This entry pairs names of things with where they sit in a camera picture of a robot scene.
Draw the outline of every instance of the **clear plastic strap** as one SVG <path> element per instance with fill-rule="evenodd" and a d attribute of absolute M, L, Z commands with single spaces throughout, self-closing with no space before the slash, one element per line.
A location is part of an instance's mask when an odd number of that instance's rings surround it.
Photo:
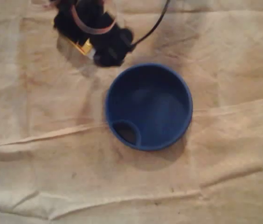
<path fill-rule="evenodd" d="M 38 10 L 51 10 L 53 8 L 56 7 L 56 5 L 58 3 L 60 3 L 61 0 L 55 0 L 55 1 L 51 1 L 51 2 L 48 2 L 46 4 L 34 4 L 32 3 L 31 1 L 31 5 L 33 6 L 33 8 L 35 9 L 38 9 Z M 111 2 L 114 7 L 116 8 L 116 5 L 114 4 L 113 1 L 110 1 L 110 0 L 101 0 L 103 4 L 107 3 L 107 2 Z M 88 34 L 92 34 L 92 35 L 101 35 L 101 34 L 105 34 L 107 32 L 109 32 L 113 26 L 115 25 L 116 23 L 116 17 L 114 18 L 114 21 L 111 25 L 109 25 L 108 27 L 105 27 L 105 28 L 91 28 L 91 27 L 88 27 L 83 21 L 81 21 L 79 15 L 77 14 L 77 11 L 76 11 L 76 7 L 75 6 L 72 6 L 71 7 L 71 13 L 72 13 L 72 16 L 73 16 L 73 19 L 76 23 L 76 25 L 82 30 L 84 31 L 85 33 L 88 33 Z"/>

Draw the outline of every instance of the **cable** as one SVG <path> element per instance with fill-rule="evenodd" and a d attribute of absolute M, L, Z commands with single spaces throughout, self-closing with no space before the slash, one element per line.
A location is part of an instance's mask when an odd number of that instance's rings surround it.
<path fill-rule="evenodd" d="M 138 41 L 136 41 L 135 43 L 133 43 L 131 45 L 131 48 L 134 49 L 139 43 L 141 43 L 143 40 L 145 40 L 147 37 L 149 37 L 154 31 L 155 29 L 159 26 L 160 22 L 163 20 L 163 17 L 168 9 L 169 3 L 171 0 L 167 0 L 164 9 L 159 17 L 159 20 L 156 22 L 156 24 L 153 26 L 153 28 L 145 35 L 143 36 L 141 39 L 139 39 Z"/>

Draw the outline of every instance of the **wrinkled fabric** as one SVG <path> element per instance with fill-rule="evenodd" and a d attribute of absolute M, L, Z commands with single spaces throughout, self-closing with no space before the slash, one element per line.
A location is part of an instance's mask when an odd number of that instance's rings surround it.
<path fill-rule="evenodd" d="M 40 2 L 0 0 L 0 223 L 263 224 L 263 0 L 172 0 L 108 69 Z M 165 3 L 115 2 L 136 39 Z M 194 101 L 185 137 L 152 153 L 104 118 L 114 78 L 143 62 L 177 71 Z"/>

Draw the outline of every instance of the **blue bowl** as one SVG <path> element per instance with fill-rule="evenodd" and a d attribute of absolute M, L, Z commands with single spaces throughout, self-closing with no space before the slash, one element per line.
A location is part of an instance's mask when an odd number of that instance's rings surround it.
<path fill-rule="evenodd" d="M 193 101 L 176 72 L 161 64 L 144 63 L 128 68 L 114 80 L 105 114 L 111 131 L 125 145 L 160 150 L 186 132 Z"/>

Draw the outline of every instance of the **drop cloth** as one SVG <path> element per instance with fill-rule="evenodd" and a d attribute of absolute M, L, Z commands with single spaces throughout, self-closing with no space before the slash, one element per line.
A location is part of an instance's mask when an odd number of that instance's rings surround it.
<path fill-rule="evenodd" d="M 116 2 L 136 39 L 165 3 Z M 59 38 L 54 15 L 0 0 L 0 223 L 263 224 L 263 0 L 172 0 L 110 69 Z M 194 101 L 186 137 L 154 153 L 104 119 L 111 82 L 142 62 L 176 70 Z"/>

